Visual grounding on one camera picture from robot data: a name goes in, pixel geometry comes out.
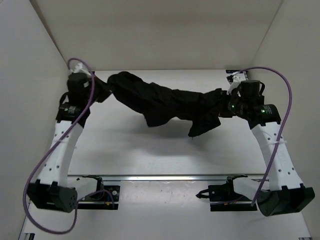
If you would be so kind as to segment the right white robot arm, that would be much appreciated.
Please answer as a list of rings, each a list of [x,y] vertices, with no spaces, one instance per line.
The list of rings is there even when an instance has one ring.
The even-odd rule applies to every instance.
[[[261,182],[238,179],[224,187],[224,195],[236,200],[241,195],[257,205],[266,216],[298,213],[314,198],[312,187],[305,187],[290,158],[283,137],[285,120],[273,104],[262,96],[240,96],[237,90],[223,90],[221,116],[237,116],[248,122],[261,150],[266,170]]]

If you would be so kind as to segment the black skirt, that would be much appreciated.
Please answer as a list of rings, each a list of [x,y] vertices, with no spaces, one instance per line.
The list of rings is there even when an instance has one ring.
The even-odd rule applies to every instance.
[[[191,121],[188,136],[200,136],[221,125],[225,94],[218,88],[207,93],[171,89],[122,71],[111,75],[106,88],[131,110],[142,114],[148,127],[165,125],[173,118]]]

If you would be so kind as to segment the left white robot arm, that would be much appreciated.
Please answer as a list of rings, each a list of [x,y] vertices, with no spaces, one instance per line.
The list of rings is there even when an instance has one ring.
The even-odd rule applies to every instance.
[[[87,195],[93,199],[104,195],[101,177],[85,175],[72,180],[68,172],[76,143],[90,115],[90,106],[103,102],[111,92],[98,77],[81,72],[68,76],[67,89],[59,100],[52,150],[26,193],[39,209],[70,213]]]

